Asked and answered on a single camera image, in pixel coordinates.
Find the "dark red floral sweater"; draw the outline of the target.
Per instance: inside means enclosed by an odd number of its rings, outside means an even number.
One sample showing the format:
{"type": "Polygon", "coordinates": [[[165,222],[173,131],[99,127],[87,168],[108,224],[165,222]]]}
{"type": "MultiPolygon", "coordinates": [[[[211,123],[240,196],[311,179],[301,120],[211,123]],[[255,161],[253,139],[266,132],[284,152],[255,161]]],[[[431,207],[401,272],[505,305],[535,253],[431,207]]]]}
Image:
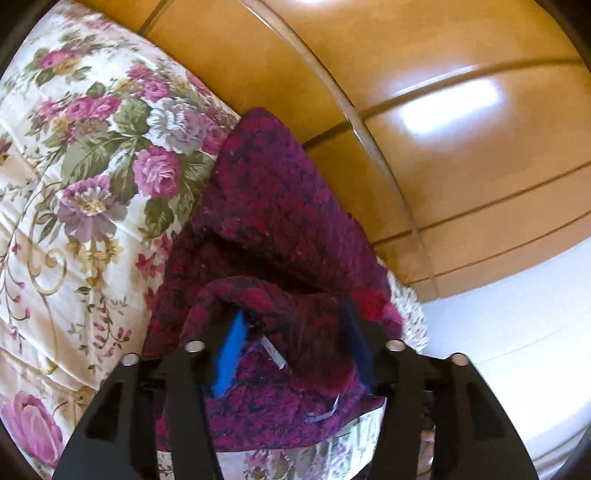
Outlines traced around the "dark red floral sweater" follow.
{"type": "Polygon", "coordinates": [[[221,452],[307,447],[382,407],[360,383],[341,303],[392,338],[402,319],[365,232],[276,116],[247,112],[176,236],[143,345],[166,356],[228,304],[249,333],[228,391],[205,402],[221,452]]]}

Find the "wooden headboard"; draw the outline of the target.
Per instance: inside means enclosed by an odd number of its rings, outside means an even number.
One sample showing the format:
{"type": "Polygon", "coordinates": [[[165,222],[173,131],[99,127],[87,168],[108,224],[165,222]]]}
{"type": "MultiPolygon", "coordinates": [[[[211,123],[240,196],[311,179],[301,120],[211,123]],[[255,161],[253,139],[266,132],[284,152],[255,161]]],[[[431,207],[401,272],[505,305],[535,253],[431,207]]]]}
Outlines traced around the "wooden headboard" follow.
{"type": "Polygon", "coordinates": [[[290,127],[425,301],[590,236],[590,56],[542,1],[96,1],[290,127]]]}

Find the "floral bedspread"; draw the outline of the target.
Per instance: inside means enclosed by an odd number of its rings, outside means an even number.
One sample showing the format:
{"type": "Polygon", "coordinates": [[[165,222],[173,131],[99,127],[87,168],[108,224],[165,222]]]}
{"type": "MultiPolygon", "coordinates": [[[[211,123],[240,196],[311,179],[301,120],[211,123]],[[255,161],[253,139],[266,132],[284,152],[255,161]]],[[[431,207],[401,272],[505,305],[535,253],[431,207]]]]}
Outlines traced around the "floral bedspread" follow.
{"type": "Polygon", "coordinates": [[[72,2],[1,80],[1,418],[50,478],[119,358],[238,115],[149,41],[72,2]]]}

